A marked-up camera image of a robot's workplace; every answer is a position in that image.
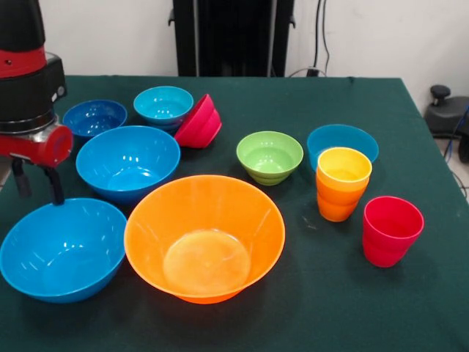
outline bowl rim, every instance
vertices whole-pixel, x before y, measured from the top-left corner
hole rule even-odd
[[[218,179],[223,179],[223,180],[228,180],[229,182],[236,182],[236,183],[241,183],[243,184],[244,186],[246,187],[249,187],[251,188],[252,190],[254,190],[256,193],[260,194],[262,197],[265,197],[267,199],[267,201],[269,202],[269,204],[272,206],[271,209],[273,209],[273,211],[275,212],[275,214],[277,215],[277,217],[280,219],[280,222],[281,222],[281,245],[278,249],[278,252],[275,256],[275,259],[272,261],[271,264],[269,264],[269,266],[264,270],[262,271],[261,274],[259,274],[256,278],[246,282],[245,284],[239,286],[239,287],[236,287],[235,289],[233,290],[228,290],[226,292],[222,292],[222,293],[217,293],[216,295],[211,295],[211,296],[208,296],[208,295],[189,295],[187,293],[178,293],[176,291],[173,291],[173,290],[168,290],[167,288],[164,288],[164,287],[161,287],[159,285],[156,285],[155,283],[153,283],[150,279],[148,279],[145,275],[143,275],[142,272],[140,272],[139,269],[137,269],[137,267],[135,266],[135,263],[133,262],[132,258],[128,255],[128,252],[127,252],[127,247],[128,247],[128,241],[129,241],[129,234],[128,234],[128,224],[132,221],[133,217],[135,216],[135,213],[136,211],[143,206],[144,204],[144,201],[147,197],[149,197],[151,194],[153,194],[154,192],[158,192],[159,190],[161,190],[162,188],[166,188],[166,187],[171,187],[171,185],[175,184],[175,183],[179,183],[179,182],[186,182],[186,180],[193,180],[193,179],[197,179],[197,178],[218,178]],[[286,240],[286,235],[285,235],[285,221],[284,221],[284,218],[283,216],[281,215],[281,211],[278,209],[277,205],[275,204],[275,202],[268,196],[266,195],[266,193],[264,193],[263,191],[261,191],[259,188],[257,188],[256,186],[253,186],[251,185],[250,183],[248,182],[245,182],[243,180],[240,180],[238,178],[235,178],[235,177],[230,177],[230,176],[225,176],[225,175],[214,175],[214,174],[201,174],[201,175],[193,175],[193,176],[187,176],[187,177],[181,177],[181,178],[178,178],[177,180],[174,180],[174,181],[171,181],[171,182],[168,182],[166,183],[165,185],[162,185],[161,187],[158,187],[157,189],[155,189],[153,192],[151,192],[150,194],[148,194],[145,198],[143,198],[143,200],[137,204],[137,206],[135,207],[135,209],[133,209],[131,215],[129,216],[129,219],[127,221],[127,225],[125,226],[125,231],[124,231],[124,248],[125,248],[125,255],[128,259],[128,262],[130,263],[130,266],[132,267],[132,269],[149,285],[157,288],[158,290],[161,290],[163,292],[166,292],[166,293],[169,293],[170,295],[173,295],[173,296],[176,296],[176,297],[185,297],[185,298],[194,298],[194,299],[203,299],[203,298],[215,298],[215,297],[223,297],[223,296],[229,296],[229,295],[234,295],[244,289],[246,289],[247,287],[249,286],[252,286],[254,285],[256,282],[258,282],[260,279],[262,279],[265,275],[267,275],[267,273],[269,273],[269,271],[272,270],[272,268],[275,266],[275,264],[278,262],[278,259],[280,258],[283,250],[284,250],[284,247],[285,247],[285,240]]]
[[[366,132],[365,130],[362,130],[361,128],[355,127],[355,126],[352,126],[352,125],[346,125],[344,123],[331,123],[329,125],[322,125],[322,126],[319,126],[318,128],[315,128],[313,131],[311,131],[311,133],[308,135],[308,138],[306,139],[306,147],[308,148],[308,154],[309,154],[310,159],[312,159],[314,157],[314,154],[311,152],[311,148],[310,148],[311,140],[313,139],[314,135],[319,133],[322,130],[327,130],[327,129],[330,129],[330,128],[334,129],[334,128],[337,128],[337,127],[346,128],[349,131],[356,131],[356,132],[362,133],[364,136],[366,136],[366,138],[369,141],[372,142],[373,146],[376,147],[375,155],[373,155],[373,158],[369,158],[369,160],[372,163],[374,163],[376,161],[376,159],[380,155],[380,146],[379,146],[378,142],[376,141],[376,139],[370,133]],[[320,153],[317,154],[317,157],[316,157],[316,169],[317,169],[317,159],[319,158],[319,156],[320,156]]]
[[[175,90],[179,90],[181,92],[184,92],[184,94],[186,95],[189,95],[189,97],[191,98],[191,104],[189,105],[189,107],[184,110],[183,113],[181,114],[178,114],[176,116],[171,116],[171,117],[153,117],[153,116],[149,116],[149,115],[146,115],[146,114],[143,114],[136,106],[136,102],[137,102],[137,99],[139,99],[145,92],[151,92],[153,90],[159,90],[160,88],[171,88],[171,89],[175,89]],[[137,96],[133,99],[133,108],[135,111],[137,111],[137,114],[139,114],[140,116],[144,117],[145,119],[147,120],[152,120],[152,121],[167,121],[167,120],[173,120],[173,119],[178,119],[178,118],[181,118],[181,116],[184,116],[186,115],[192,108],[193,108],[193,96],[192,94],[185,90],[184,88],[181,88],[181,87],[176,87],[176,86],[156,86],[156,87],[151,87],[151,88],[148,88],[146,90],[143,90],[141,91],[139,94],[137,94]]]
[[[247,165],[244,160],[240,157],[240,146],[243,142],[245,142],[247,139],[250,139],[252,136],[255,136],[255,135],[258,135],[258,134],[265,134],[265,133],[274,133],[274,134],[277,134],[279,136],[282,136],[282,137],[286,137],[287,139],[293,141],[293,144],[299,148],[299,150],[301,151],[301,157],[300,157],[300,160],[295,162],[290,168],[284,170],[284,171],[281,171],[281,172],[260,172],[260,171],[257,171],[255,169],[253,169],[252,167],[250,167],[249,165]],[[288,173],[288,172],[292,172],[294,171],[297,167],[300,166],[301,164],[301,161],[303,161],[304,159],[304,155],[305,155],[305,152],[304,152],[304,149],[301,145],[301,143],[296,140],[295,138],[293,138],[292,136],[286,134],[286,133],[283,133],[283,132],[278,132],[278,131],[257,131],[257,132],[253,132],[253,133],[250,133],[248,134],[247,136],[244,136],[237,144],[236,146],[236,156],[237,156],[237,159],[239,160],[239,162],[246,168],[246,169],[249,169],[249,170],[252,170],[254,172],[260,172],[264,175],[280,175],[280,174],[285,174],[285,173]]]
[[[81,160],[81,158],[83,158],[83,156],[81,156],[83,150],[85,150],[87,148],[87,145],[89,147],[89,144],[93,143],[94,140],[96,139],[99,139],[101,138],[103,135],[106,135],[107,133],[115,133],[115,131],[117,130],[122,130],[122,129],[149,129],[149,130],[152,130],[152,131],[157,131],[157,133],[161,133],[162,135],[164,135],[166,137],[169,137],[171,139],[171,141],[177,146],[177,157],[176,157],[176,161],[173,165],[173,167],[162,177],[160,177],[160,179],[154,183],[152,183],[151,185],[147,185],[147,186],[142,186],[140,188],[133,188],[133,189],[120,189],[120,190],[111,190],[111,189],[107,189],[107,188],[103,188],[103,187],[99,187],[99,186],[96,186],[95,183],[93,182],[90,182],[88,181],[84,176],[83,176],[83,172],[80,168],[80,166],[78,165],[78,161]],[[76,156],[76,160],[75,160],[75,168],[76,168],[76,171],[78,173],[78,176],[80,176],[80,178],[86,182],[88,185],[90,185],[91,187],[93,188],[96,188],[96,189],[99,189],[101,191],[104,191],[104,192],[113,192],[113,193],[121,193],[121,194],[124,194],[125,192],[136,192],[136,191],[142,191],[148,187],[152,187],[154,186],[155,184],[161,182],[162,180],[165,180],[167,177],[169,177],[173,172],[174,170],[176,170],[176,168],[178,167],[178,165],[180,164],[180,160],[181,160],[181,147],[179,146],[179,144],[176,142],[176,139],[174,139],[174,137],[167,133],[166,131],[163,131],[159,128],[155,128],[155,127],[149,127],[149,126],[139,126],[139,125],[129,125],[129,126],[122,126],[122,127],[118,127],[118,128],[112,128],[111,130],[107,130],[107,131],[104,131],[100,134],[98,134],[96,137],[90,139],[89,141],[87,141],[83,147],[81,147],[81,149],[78,151],[78,154]]]
[[[86,197],[77,197],[77,198],[67,198],[65,200],[65,202],[90,202],[90,203],[100,203],[101,205],[105,205],[106,207],[110,208],[110,209],[113,209],[117,212],[117,215],[119,217],[121,217],[124,222],[125,222],[125,226],[127,226],[127,218],[125,217],[124,213],[116,206],[112,205],[111,203],[108,203],[108,202],[105,202],[103,200],[100,200],[100,199],[95,199],[95,198],[86,198]],[[78,293],[78,292],[81,292],[81,291],[84,291],[84,290],[87,290],[88,288],[90,287],[93,287],[95,286],[96,284],[98,284],[99,282],[102,282],[104,279],[106,279],[111,273],[113,273],[121,264],[122,264],[122,261],[124,260],[124,256],[125,256],[125,247],[124,247],[124,243],[121,243],[122,244],[122,253],[119,255],[119,259],[116,261],[116,263],[110,268],[108,269],[103,275],[101,275],[98,279],[90,282],[89,284],[86,284],[84,285],[83,287],[81,288],[77,288],[76,290],[72,290],[70,292],[66,292],[66,293],[56,293],[56,294],[44,294],[44,293],[35,293],[35,292],[32,292],[32,291],[28,291],[28,290],[24,290],[23,288],[19,287],[18,285],[16,285],[12,280],[11,278],[9,278],[9,276],[7,275],[7,273],[5,272],[5,269],[4,269],[4,266],[3,266],[3,256],[4,256],[4,251],[5,251],[5,246],[6,246],[6,243],[7,241],[10,239],[11,236],[13,236],[13,233],[15,231],[15,229],[20,225],[21,222],[23,221],[26,221],[30,216],[32,216],[34,213],[36,212],[39,212],[39,211],[42,211],[44,210],[45,208],[49,208],[49,207],[55,207],[55,206],[61,206],[61,205],[53,205],[52,203],[48,203],[46,205],[43,205],[42,207],[39,207],[35,210],[33,210],[32,212],[26,214],[23,218],[21,218],[11,229],[10,231],[7,233],[7,236],[5,236],[5,239],[3,240],[3,243],[1,244],[1,247],[0,247],[0,272],[1,274],[3,275],[5,281],[8,282],[8,284],[10,286],[12,286],[14,289],[16,289],[17,291],[21,292],[21,293],[24,293],[25,295],[28,295],[28,296],[34,296],[34,297],[38,297],[38,298],[57,298],[57,297],[65,297],[65,296],[70,296],[74,293]]]
[[[124,111],[124,119],[119,123],[118,126],[116,127],[113,127],[113,128],[109,128],[108,130],[106,131],[109,131],[109,130],[113,130],[115,128],[118,128],[118,127],[121,127],[122,125],[124,125],[126,122],[127,122],[127,118],[128,118],[128,111],[127,109],[125,108],[125,106],[123,106],[121,103],[119,103],[118,101],[115,101],[115,100],[112,100],[112,99],[91,99],[91,100],[85,100],[85,101],[82,101],[81,103],[78,103],[74,106],[72,106],[70,109],[68,109],[63,118],[62,118],[62,123],[67,126],[71,131],[72,131],[72,134],[74,136],[77,136],[77,137],[84,137],[84,138],[92,138],[92,137],[95,137],[97,136],[98,134],[102,134],[106,131],[103,131],[103,132],[100,132],[98,134],[82,134],[82,133],[76,133],[74,132],[74,130],[70,127],[69,124],[67,124],[67,121],[69,119],[67,119],[67,115],[75,108],[78,108],[79,106],[81,105],[85,105],[85,104],[90,104],[90,103],[99,103],[99,102],[104,102],[104,103],[111,103],[117,107],[119,107],[120,109],[122,109]]]

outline blue bowl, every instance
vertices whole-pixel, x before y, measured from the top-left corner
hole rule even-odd
[[[170,179],[180,156],[166,132],[125,126],[90,139],[77,155],[76,169],[100,196],[133,205]]]
[[[162,86],[137,95],[133,108],[149,125],[169,133],[176,132],[192,109],[192,95],[182,88]]]
[[[124,125],[127,110],[113,100],[90,100],[68,110],[62,120],[72,133],[84,140]]]
[[[16,290],[70,303],[103,289],[124,259],[127,219],[97,199],[67,199],[22,218],[4,239],[0,270]]]
[[[362,152],[371,161],[380,153],[378,143],[367,132],[348,125],[324,125],[308,137],[309,162],[316,172],[320,154],[332,147],[348,147]]]

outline table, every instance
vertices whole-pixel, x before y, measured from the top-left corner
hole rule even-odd
[[[469,208],[425,122],[399,79],[67,77],[60,115],[83,100],[123,103],[141,124],[133,98],[176,85],[195,100],[210,93],[224,126],[206,150],[182,150],[175,177],[200,173],[253,181],[235,148],[254,131],[306,138],[320,125],[365,129],[380,146],[372,178],[350,219],[322,219],[307,156],[278,186],[260,187],[278,205],[287,242],[273,270],[221,304],[198,306],[159,292],[125,261],[111,284],[87,301],[35,301],[0,279],[3,351],[463,351],[469,349]],[[67,197],[96,197],[74,169],[58,168]],[[31,199],[10,178],[0,193],[0,238],[21,217],[49,202],[47,180],[27,167]],[[414,202],[426,228],[390,269],[362,254],[363,207],[393,194]],[[131,209],[123,209],[126,215]]]

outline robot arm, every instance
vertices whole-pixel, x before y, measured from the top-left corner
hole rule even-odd
[[[46,56],[44,42],[38,0],[0,0],[0,155],[12,158],[21,196],[31,193],[27,162],[44,169],[54,204],[62,204],[55,167],[69,156],[73,136],[53,110],[67,94],[62,61]]]

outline bowl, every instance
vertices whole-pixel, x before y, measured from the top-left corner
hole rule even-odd
[[[16,290],[51,303],[84,300],[103,289],[124,258],[127,219],[97,199],[66,199],[22,218],[0,248],[0,270]]]
[[[181,147],[203,149],[215,139],[221,129],[220,115],[206,94],[192,109],[174,138]]]
[[[259,281],[284,242],[273,201],[220,175],[184,177],[156,189],[130,215],[124,239],[143,280],[196,304],[225,301]]]
[[[162,86],[141,92],[133,108],[149,125],[175,133],[192,109],[192,95],[179,87]]]
[[[113,100],[89,100],[68,110],[62,120],[74,136],[88,140],[98,134],[124,125],[127,110]]]
[[[349,125],[324,125],[309,134],[308,154],[311,168],[316,172],[320,154],[332,147],[348,147],[362,152],[371,161],[380,153],[378,143],[367,132]]]
[[[237,158],[248,174],[264,186],[285,180],[303,160],[303,148],[291,136],[262,131],[244,137],[236,148]]]
[[[90,139],[76,158],[80,177],[100,196],[135,204],[173,175],[180,147],[166,132],[125,126]]]

